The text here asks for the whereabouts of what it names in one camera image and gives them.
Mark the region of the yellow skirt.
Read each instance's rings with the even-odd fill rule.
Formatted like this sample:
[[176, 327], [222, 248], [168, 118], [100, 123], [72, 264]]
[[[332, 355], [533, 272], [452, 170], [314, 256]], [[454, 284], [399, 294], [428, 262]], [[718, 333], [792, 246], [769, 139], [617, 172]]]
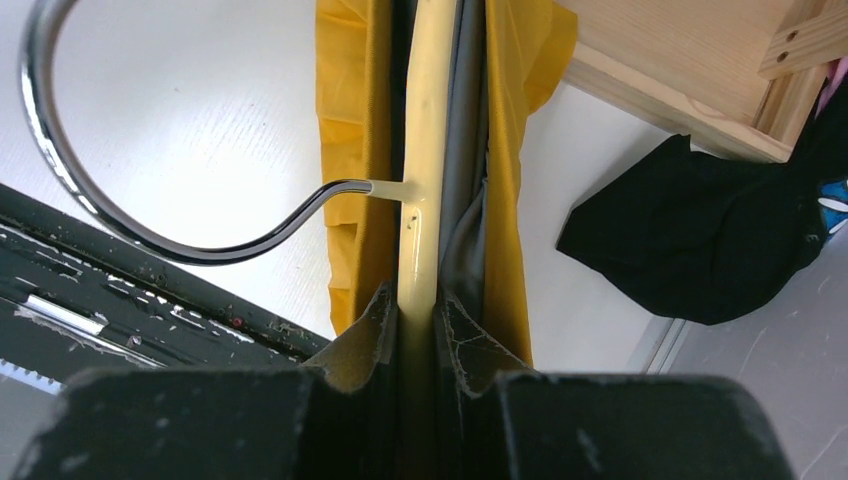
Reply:
[[[320, 1], [315, 11], [316, 113], [325, 181], [393, 177], [414, 5]], [[489, 89], [488, 172], [482, 243], [481, 326], [532, 359], [518, 229], [520, 151], [528, 117], [555, 92], [577, 42], [577, 17], [551, 1], [485, 5]], [[386, 201], [345, 196], [324, 210], [336, 333], [364, 312], [396, 264], [398, 223]]]

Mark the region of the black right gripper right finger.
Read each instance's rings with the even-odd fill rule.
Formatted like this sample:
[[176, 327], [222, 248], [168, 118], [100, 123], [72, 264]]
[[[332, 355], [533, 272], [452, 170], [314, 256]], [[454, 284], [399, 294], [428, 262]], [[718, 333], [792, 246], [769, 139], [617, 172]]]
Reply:
[[789, 479], [760, 404], [716, 376], [529, 367], [442, 292], [433, 311], [442, 479]]

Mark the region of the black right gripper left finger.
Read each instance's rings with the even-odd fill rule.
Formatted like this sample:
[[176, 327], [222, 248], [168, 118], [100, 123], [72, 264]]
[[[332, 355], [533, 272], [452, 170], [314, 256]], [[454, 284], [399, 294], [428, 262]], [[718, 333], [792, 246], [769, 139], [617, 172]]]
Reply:
[[297, 367], [89, 370], [61, 393], [17, 479], [392, 479], [394, 286]]

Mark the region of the cream hanger of yellow skirt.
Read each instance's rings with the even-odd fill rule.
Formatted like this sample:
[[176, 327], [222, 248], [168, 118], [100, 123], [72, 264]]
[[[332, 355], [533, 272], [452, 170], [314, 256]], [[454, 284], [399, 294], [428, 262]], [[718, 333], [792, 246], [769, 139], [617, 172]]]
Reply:
[[282, 244], [332, 196], [362, 193], [402, 206], [397, 305], [398, 473], [431, 479], [437, 470], [432, 312], [437, 299], [439, 225], [448, 93], [457, 5], [416, 6], [405, 100], [404, 176], [399, 182], [342, 180], [321, 187], [277, 229], [235, 247], [208, 249], [165, 238], [118, 207], [80, 164], [57, 113], [53, 58], [69, 1], [38, 1], [24, 30], [20, 86], [29, 127], [44, 159], [64, 188], [114, 232], [163, 258], [193, 265], [229, 265]]

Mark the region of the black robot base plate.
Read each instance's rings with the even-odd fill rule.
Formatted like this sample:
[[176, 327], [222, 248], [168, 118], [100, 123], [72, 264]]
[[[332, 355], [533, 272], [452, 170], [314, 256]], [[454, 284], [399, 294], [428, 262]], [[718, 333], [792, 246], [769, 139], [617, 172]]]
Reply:
[[88, 366], [295, 366], [327, 340], [10, 187], [1, 190], [1, 355]]

